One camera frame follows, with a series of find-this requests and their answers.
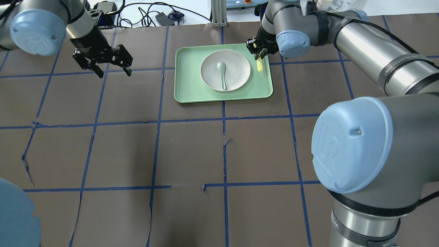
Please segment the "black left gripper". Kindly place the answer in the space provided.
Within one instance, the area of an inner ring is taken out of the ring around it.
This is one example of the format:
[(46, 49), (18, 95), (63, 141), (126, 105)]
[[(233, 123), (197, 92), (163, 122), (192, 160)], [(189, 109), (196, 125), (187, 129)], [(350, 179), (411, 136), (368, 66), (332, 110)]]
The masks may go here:
[(94, 71), (102, 79), (104, 72), (97, 64), (110, 63), (121, 67), (127, 76), (132, 75), (132, 55), (122, 44), (111, 47), (101, 31), (90, 31), (81, 38), (73, 38), (72, 44), (75, 46), (72, 57), (83, 70)]

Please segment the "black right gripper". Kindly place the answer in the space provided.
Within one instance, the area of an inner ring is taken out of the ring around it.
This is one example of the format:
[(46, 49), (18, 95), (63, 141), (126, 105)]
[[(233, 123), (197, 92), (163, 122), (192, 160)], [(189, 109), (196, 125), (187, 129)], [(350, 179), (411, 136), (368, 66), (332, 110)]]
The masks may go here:
[(262, 27), (253, 38), (246, 39), (246, 47), (254, 55), (255, 60), (264, 59), (269, 54), (274, 55), (279, 52), (276, 35), (268, 33)]

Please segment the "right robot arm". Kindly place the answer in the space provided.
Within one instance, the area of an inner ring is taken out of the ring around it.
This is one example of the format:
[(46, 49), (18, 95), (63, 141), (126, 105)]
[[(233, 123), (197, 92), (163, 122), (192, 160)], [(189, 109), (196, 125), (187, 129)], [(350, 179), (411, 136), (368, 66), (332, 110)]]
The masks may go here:
[(392, 247), (401, 218), (438, 196), (438, 66), (361, 10), (303, 14), (299, 0), (270, 0), (255, 58), (305, 55), (333, 44), (385, 97), (335, 103), (316, 121), (311, 152), (320, 183), (334, 198), (331, 247)]

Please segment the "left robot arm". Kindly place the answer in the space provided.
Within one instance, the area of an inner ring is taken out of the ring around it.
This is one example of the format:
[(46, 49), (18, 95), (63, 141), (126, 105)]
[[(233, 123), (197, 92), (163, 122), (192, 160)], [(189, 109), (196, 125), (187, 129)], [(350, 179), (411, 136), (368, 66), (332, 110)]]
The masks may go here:
[(81, 69), (103, 78), (99, 64), (110, 63), (132, 75), (132, 55), (122, 44), (111, 47), (98, 26), (100, 12), (91, 13), (81, 0), (11, 0), (1, 3), (0, 18), (2, 52), (21, 49), (51, 56), (68, 38)]

